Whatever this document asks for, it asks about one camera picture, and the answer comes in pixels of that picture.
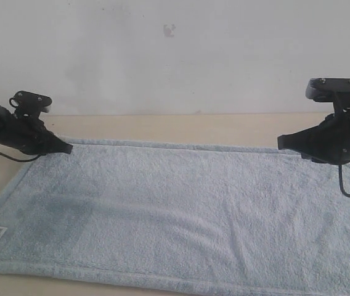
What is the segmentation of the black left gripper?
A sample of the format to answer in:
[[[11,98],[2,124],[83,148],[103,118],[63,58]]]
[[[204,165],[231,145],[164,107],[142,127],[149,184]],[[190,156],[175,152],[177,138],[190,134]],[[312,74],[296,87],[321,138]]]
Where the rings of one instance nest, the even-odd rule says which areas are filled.
[[[27,155],[71,154],[72,145],[51,134],[33,130],[24,121],[0,105],[0,145],[11,147]]]

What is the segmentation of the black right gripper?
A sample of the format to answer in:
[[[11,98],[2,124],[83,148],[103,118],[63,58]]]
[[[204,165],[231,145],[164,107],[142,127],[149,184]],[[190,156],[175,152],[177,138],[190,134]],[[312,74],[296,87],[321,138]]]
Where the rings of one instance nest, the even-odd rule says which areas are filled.
[[[317,128],[308,128],[277,138],[279,150],[314,154],[312,161],[343,165],[350,162],[350,109],[328,115]]]

